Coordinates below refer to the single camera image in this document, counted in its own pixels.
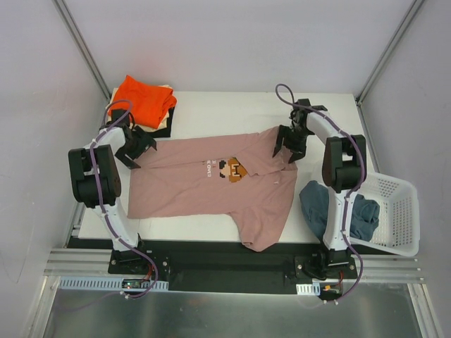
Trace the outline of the pink t shirt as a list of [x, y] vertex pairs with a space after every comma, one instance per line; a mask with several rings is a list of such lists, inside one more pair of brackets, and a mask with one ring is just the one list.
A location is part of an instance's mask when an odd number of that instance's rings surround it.
[[253, 251], [277, 243], [295, 195], [291, 152], [275, 152], [279, 128], [251, 134], [159, 141], [137, 160], [130, 219], [229, 215]]

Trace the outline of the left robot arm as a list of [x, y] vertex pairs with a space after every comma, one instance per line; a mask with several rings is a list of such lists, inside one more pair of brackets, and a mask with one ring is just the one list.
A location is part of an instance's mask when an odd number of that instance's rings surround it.
[[138, 250], [140, 235], [129, 226], [120, 200], [122, 184], [116, 163], [122, 163], [129, 170], [138, 169], [136, 160], [150, 148], [156, 148], [156, 140], [135, 124], [131, 112], [114, 109], [111, 120], [90, 144], [68, 152], [75, 200], [98, 215], [115, 252], [129, 251], [124, 264], [134, 274], [148, 268], [149, 257]]

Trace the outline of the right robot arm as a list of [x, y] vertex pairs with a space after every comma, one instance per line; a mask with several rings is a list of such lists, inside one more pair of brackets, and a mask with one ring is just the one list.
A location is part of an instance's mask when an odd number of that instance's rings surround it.
[[287, 102], [292, 106], [291, 126], [278, 128], [273, 155], [285, 147], [291, 152], [289, 162], [304, 158], [310, 135], [325, 146], [321, 173], [328, 188], [327, 225], [318, 253], [302, 264], [305, 275], [325, 280], [336, 276], [351, 261], [352, 207], [366, 179], [366, 140], [341, 129], [324, 106], [308, 103], [307, 99]]

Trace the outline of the black folded t shirt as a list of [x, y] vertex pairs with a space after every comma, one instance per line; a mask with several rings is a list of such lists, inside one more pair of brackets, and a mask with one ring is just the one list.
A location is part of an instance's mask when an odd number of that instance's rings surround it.
[[173, 115], [175, 108], [172, 107], [168, 110], [168, 117], [166, 119], [166, 127], [156, 130], [154, 132], [148, 132], [153, 138], [169, 138], [171, 136], [172, 124], [173, 124]]

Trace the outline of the cream folded t shirt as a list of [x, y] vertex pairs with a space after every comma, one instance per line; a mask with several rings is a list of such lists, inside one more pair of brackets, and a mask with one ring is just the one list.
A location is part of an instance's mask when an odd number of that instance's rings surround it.
[[[112, 95], [111, 95], [110, 102], [109, 102], [110, 104], [113, 102], [114, 96], [116, 95], [117, 91], [118, 91], [117, 87], [113, 88]], [[162, 130], [162, 129], [168, 127], [167, 120], [169, 119], [169, 116], [170, 116], [169, 111], [167, 111], [165, 116], [163, 117], [163, 119], [160, 121], [159, 126], [157, 128], [153, 128], [153, 127], [150, 127], [147, 125], [142, 125], [142, 124], [138, 124], [138, 126], [141, 127], [146, 132], [155, 132], [157, 130]]]

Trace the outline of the orange folded t shirt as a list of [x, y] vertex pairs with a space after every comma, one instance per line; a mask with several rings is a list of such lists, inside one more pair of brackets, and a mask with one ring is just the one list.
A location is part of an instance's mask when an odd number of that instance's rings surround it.
[[166, 112], [177, 104], [171, 87], [145, 84], [130, 75], [118, 87], [113, 102], [119, 100], [132, 103], [130, 112], [137, 124], [153, 128], [157, 128]]

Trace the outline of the blue grey t shirt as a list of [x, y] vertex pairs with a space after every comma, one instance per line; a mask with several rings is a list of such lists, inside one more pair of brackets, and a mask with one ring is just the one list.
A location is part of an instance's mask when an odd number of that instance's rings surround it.
[[[328, 220], [328, 189], [317, 181], [310, 181], [299, 193], [301, 211], [309, 229], [320, 240], [326, 231]], [[379, 204], [358, 194], [354, 200], [350, 236], [369, 242], [379, 226]]]

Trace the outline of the white plastic laundry basket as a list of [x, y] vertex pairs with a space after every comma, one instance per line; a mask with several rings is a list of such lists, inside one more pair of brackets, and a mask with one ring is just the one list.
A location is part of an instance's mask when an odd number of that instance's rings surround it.
[[[379, 226], [369, 242], [350, 236], [352, 209], [356, 195], [380, 206]], [[322, 244], [327, 251], [344, 251], [362, 245], [399, 256], [415, 256], [419, 251], [419, 200], [414, 185], [380, 173], [367, 173], [360, 188], [340, 193], [328, 188], [328, 220]]]

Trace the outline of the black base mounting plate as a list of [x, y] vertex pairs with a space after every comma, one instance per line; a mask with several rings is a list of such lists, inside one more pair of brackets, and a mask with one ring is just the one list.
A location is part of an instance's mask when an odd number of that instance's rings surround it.
[[111, 275], [134, 281], [155, 277], [171, 291], [239, 294], [295, 294], [309, 284], [306, 274], [323, 258], [317, 244], [277, 244], [261, 253], [237, 242], [147, 240], [148, 259], [135, 253], [114, 253], [106, 239], [71, 239], [71, 249], [104, 249]]

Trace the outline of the aluminium front rail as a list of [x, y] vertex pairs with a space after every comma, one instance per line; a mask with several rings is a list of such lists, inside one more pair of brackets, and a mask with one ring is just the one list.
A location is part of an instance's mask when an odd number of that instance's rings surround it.
[[46, 276], [106, 277], [111, 251], [106, 249], [52, 249]]

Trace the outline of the left aluminium frame post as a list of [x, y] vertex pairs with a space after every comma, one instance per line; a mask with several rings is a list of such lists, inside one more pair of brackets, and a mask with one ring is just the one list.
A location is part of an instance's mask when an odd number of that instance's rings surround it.
[[96, 82], [98, 88], [100, 89], [100, 92], [106, 99], [110, 99], [111, 91], [109, 90], [109, 87], [103, 75], [101, 74], [101, 71], [96, 61], [91, 51], [89, 50], [87, 42], [82, 36], [82, 32], [80, 31], [80, 28], [78, 27], [73, 17], [73, 14], [70, 12], [68, 4], [64, 0], [51, 0], [51, 2], [54, 5], [57, 13], [60, 15], [63, 24], [66, 26], [66, 29], [68, 30], [71, 38], [73, 39], [74, 44], [76, 45], [78, 51], [80, 52], [80, 55], [82, 56], [82, 59], [85, 62], [85, 65], [87, 66], [87, 69], [91, 73], [92, 77], [94, 78], [94, 81]]

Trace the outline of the aluminium frame post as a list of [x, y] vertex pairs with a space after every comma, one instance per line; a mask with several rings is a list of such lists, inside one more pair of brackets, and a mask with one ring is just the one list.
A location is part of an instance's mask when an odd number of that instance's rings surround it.
[[426, 0], [414, 0], [410, 3], [406, 13], [403, 15], [399, 25], [395, 29], [392, 37], [384, 48], [382, 54], [378, 58], [375, 66], [373, 67], [369, 77], [367, 78], [362, 90], [355, 96], [355, 102], [357, 107], [360, 107], [365, 98], [369, 95], [379, 77], [387, 67], [393, 54], [396, 52], [402, 39], [406, 35], [408, 29], [411, 27], [416, 17], [420, 13], [422, 7], [426, 3]]
[[60, 15], [63, 24], [66, 26], [66, 29], [68, 30], [71, 38], [73, 39], [74, 44], [76, 45], [78, 51], [80, 52], [80, 55], [82, 56], [82, 59], [85, 62], [85, 65], [87, 66], [87, 69], [91, 73], [92, 77], [94, 78], [94, 81], [96, 82], [98, 88], [100, 89], [100, 92], [106, 99], [110, 99], [111, 91], [109, 90], [109, 87], [103, 75], [101, 74], [101, 71], [96, 61], [91, 51], [89, 50], [87, 42], [82, 36], [82, 32], [80, 31], [80, 28], [78, 27], [73, 17], [73, 14], [70, 12], [68, 4], [64, 0], [51, 0], [51, 2], [54, 5], [57, 13]]

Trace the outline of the right aluminium frame post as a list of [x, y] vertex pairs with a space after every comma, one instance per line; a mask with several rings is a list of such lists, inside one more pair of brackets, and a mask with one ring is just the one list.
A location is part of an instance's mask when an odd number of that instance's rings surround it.
[[360, 107], [365, 98], [369, 95], [379, 77], [387, 67], [393, 54], [396, 52], [402, 39], [406, 35], [408, 29], [411, 27], [416, 17], [420, 13], [422, 7], [426, 3], [426, 0], [414, 0], [410, 3], [406, 13], [403, 15], [399, 25], [395, 29], [392, 37], [384, 48], [382, 54], [378, 58], [375, 66], [373, 67], [369, 77], [367, 78], [362, 90], [355, 96], [355, 102], [357, 107]]

